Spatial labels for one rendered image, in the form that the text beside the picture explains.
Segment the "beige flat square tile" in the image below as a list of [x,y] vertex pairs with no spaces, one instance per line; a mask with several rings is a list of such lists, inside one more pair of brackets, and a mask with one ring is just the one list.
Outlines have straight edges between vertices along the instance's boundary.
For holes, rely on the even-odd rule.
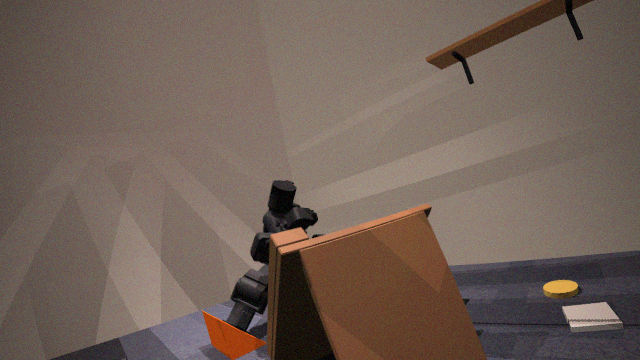
[[572,332],[623,329],[623,323],[607,302],[562,306]]

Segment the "yellow round disc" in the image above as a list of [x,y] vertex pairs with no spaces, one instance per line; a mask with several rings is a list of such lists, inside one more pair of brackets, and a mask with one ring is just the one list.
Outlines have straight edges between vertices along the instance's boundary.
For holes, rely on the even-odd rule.
[[570,298],[579,292],[578,284],[570,280],[550,281],[544,285],[543,290],[545,296],[554,299]]

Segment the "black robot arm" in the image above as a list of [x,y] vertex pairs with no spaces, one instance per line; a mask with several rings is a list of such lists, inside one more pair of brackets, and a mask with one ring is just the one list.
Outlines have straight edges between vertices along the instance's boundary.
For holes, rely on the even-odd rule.
[[[317,214],[313,210],[302,208],[293,203],[296,193],[296,186],[293,184],[294,182],[288,180],[274,180],[272,182],[268,203],[269,211],[263,216],[263,233],[269,233],[271,225],[278,219],[280,220],[281,232],[300,227],[306,234],[305,229],[318,221]],[[264,264],[258,272],[249,269],[242,278],[238,279],[230,298],[236,304],[226,319],[227,321],[222,319],[223,322],[251,334],[246,330],[252,318],[255,313],[263,315],[268,304],[268,268],[269,266]]]

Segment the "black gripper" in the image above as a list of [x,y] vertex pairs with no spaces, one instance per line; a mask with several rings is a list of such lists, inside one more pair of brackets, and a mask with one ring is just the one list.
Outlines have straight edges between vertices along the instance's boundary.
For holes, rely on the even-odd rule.
[[255,235],[252,248],[251,257],[255,262],[266,264],[269,266],[269,240],[270,235],[281,232],[280,220],[276,220],[270,227],[269,233],[258,233]]

